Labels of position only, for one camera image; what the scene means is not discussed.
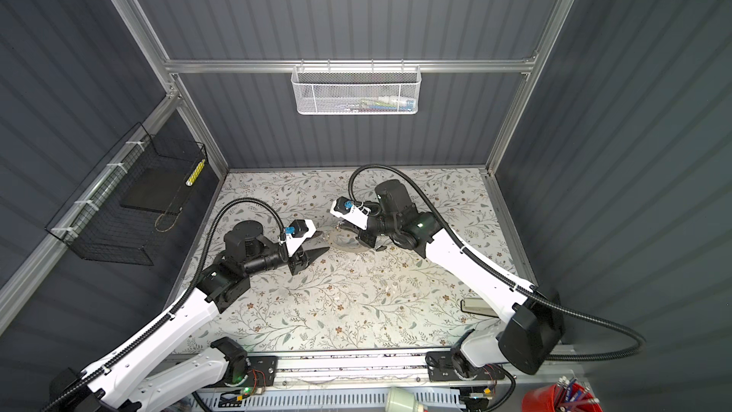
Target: aluminum rail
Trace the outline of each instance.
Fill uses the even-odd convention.
[[[122,21],[132,34],[135,42],[140,47],[145,59],[150,64],[152,71],[155,73],[160,85],[169,90],[174,88],[180,92],[183,100],[178,105],[178,113],[188,126],[188,130],[196,142],[206,145],[206,155],[209,158],[209,164],[214,172],[223,179],[228,171],[228,163],[214,140],[214,136],[209,131],[208,126],[204,122],[204,118],[196,107],[196,103],[188,94],[183,81],[172,76],[164,66],[164,62],[169,59],[168,52],[165,50],[160,38],[152,27],[145,11],[142,9],[138,0],[110,0],[114,5],[117,13],[122,17]]]
[[[496,142],[493,143],[488,161],[485,163],[490,175],[494,175],[499,168],[499,164],[508,149],[511,137],[513,137],[513,133],[516,130],[518,121],[521,119],[529,100],[531,100],[531,95],[534,93],[542,72],[544,72],[544,67],[551,56],[556,41],[559,39],[559,33],[562,32],[564,22],[567,21],[567,16],[569,16],[574,3],[575,0],[557,0],[554,4],[554,9],[549,16],[542,38],[539,40],[539,46],[536,49],[534,70],[526,76],[518,88],[514,101],[506,114],[506,119],[503,125],[501,125]]]
[[[294,67],[308,71],[424,73],[520,73],[534,69],[534,60],[168,60],[171,74],[289,74]]]
[[[485,380],[455,380],[430,382],[425,354],[449,348],[376,348],[341,351],[251,352],[249,356],[277,356],[278,367],[272,389],[364,389],[390,386],[460,387],[484,386]],[[557,345],[553,353],[574,354],[572,345]],[[164,370],[188,359],[190,354],[169,355],[157,370]],[[578,363],[544,362],[534,375],[524,374],[510,364],[505,365],[516,383],[554,383],[563,375],[586,380]],[[227,389],[205,389],[227,391]]]

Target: aluminum frame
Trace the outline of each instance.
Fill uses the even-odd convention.
[[[183,121],[188,126],[188,130],[193,135],[193,139],[196,142],[201,142],[206,145],[209,163],[219,179],[222,179],[228,171],[228,163],[209,131],[208,126],[206,126],[201,113],[196,108],[196,103],[193,102],[183,81],[178,77],[174,77],[165,68],[165,61],[169,59],[168,52],[162,45],[157,33],[155,33],[152,24],[147,19],[142,5],[140,5],[138,0],[111,0],[111,2],[116,8],[117,13],[122,17],[122,21],[124,21],[127,29],[133,35],[135,42],[137,42],[145,59],[150,64],[160,85],[166,91],[171,88],[176,89],[185,100],[185,103],[179,106],[178,112],[183,117]]]
[[[137,146],[131,142],[137,142],[145,137],[145,130],[151,134],[158,132],[162,128],[162,125],[169,119],[170,115],[176,111],[180,101],[181,99],[178,97],[178,93],[174,90],[170,91],[142,123],[142,127],[137,128],[127,143],[112,156],[109,162],[120,162]],[[84,193],[81,194],[79,199],[88,199],[113,171],[114,168],[112,166],[105,166],[96,179],[84,190]],[[81,206],[79,204],[71,206],[66,214],[61,217],[56,227],[67,226],[76,218],[80,210]],[[51,234],[47,234],[23,264],[21,264],[21,267],[15,271],[13,276],[0,289],[0,335],[7,329],[10,322],[13,321],[13,318],[21,311],[35,290],[40,287],[43,280],[67,250],[68,247],[65,243],[53,237]]]
[[[536,48],[534,70],[524,78],[518,87],[513,103],[509,107],[504,123],[501,125],[499,135],[485,163],[491,175],[494,175],[499,168],[499,164],[506,153],[511,137],[513,137],[513,133],[516,130],[518,121],[521,119],[523,111],[531,100],[531,95],[534,93],[536,84],[544,72],[544,67],[552,54],[552,50],[554,50],[556,41],[559,39],[559,34],[562,32],[564,23],[567,21],[567,16],[569,16],[574,3],[575,0],[557,0],[554,4],[547,25],[544,28],[542,38],[539,40],[539,45]]]
[[[526,250],[523,249],[521,238],[516,230],[516,225],[513,223],[513,218],[511,218],[508,206],[506,205],[506,199],[504,199],[503,193],[501,193],[496,176],[489,175],[488,171],[483,169],[480,177],[483,179],[483,185],[488,193],[490,205],[493,206],[493,212],[496,214],[501,232],[506,239],[508,251],[511,252],[511,260],[514,267],[516,267],[516,275],[538,285],[539,283],[536,281],[534,269],[531,268]]]
[[[534,60],[168,60],[172,74],[289,74],[294,67],[308,71],[426,73],[521,73],[534,69]]]
[[[456,380],[453,382],[430,382],[425,354],[430,351],[449,352],[445,347],[428,348],[381,348],[369,350],[340,351],[295,351],[295,352],[251,352],[249,356],[277,356],[278,368],[272,389],[307,390],[319,389],[361,389],[390,386],[484,386],[484,380]],[[561,354],[575,354],[572,345],[557,345],[553,351]],[[190,354],[169,355],[158,370],[185,361]],[[585,371],[580,364],[565,362],[544,362],[534,375],[524,374],[510,364],[506,369],[515,376],[516,383],[554,383],[557,378],[573,373],[578,380],[586,381]],[[226,389],[204,389],[205,391],[226,391]]]
[[[399,169],[485,169],[483,164],[428,164],[426,166],[396,166]],[[249,172],[335,172],[337,170],[356,170],[357,166],[332,166],[332,167],[254,167],[251,169],[233,168],[229,173]]]

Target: mounting plate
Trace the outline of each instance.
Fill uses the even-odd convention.
[[[427,371],[430,375],[430,382],[454,382],[461,380],[502,380],[506,376],[503,372],[488,365],[480,370],[474,378],[460,378],[453,369],[453,361],[448,351],[426,352]]]
[[[275,384],[275,375],[277,374],[277,356],[250,356],[249,362],[252,364],[252,368],[260,371],[264,374],[264,386],[272,386]],[[257,386],[262,386],[262,376],[257,372]],[[254,386],[254,377],[250,376],[241,387]],[[210,385],[209,387],[223,387],[227,388],[223,380]]]

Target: white mesh basket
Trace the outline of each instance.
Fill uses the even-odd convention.
[[[394,72],[292,70],[301,114],[415,114],[421,84],[419,67]]]

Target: wire basket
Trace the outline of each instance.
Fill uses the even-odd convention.
[[[73,202],[77,215],[67,226],[57,224],[57,214],[46,230],[84,260],[152,266],[205,159],[201,143],[146,135],[120,162],[107,164],[112,171],[88,199]]]
[[[292,70],[301,114],[415,114],[421,84],[419,67],[394,72]]]

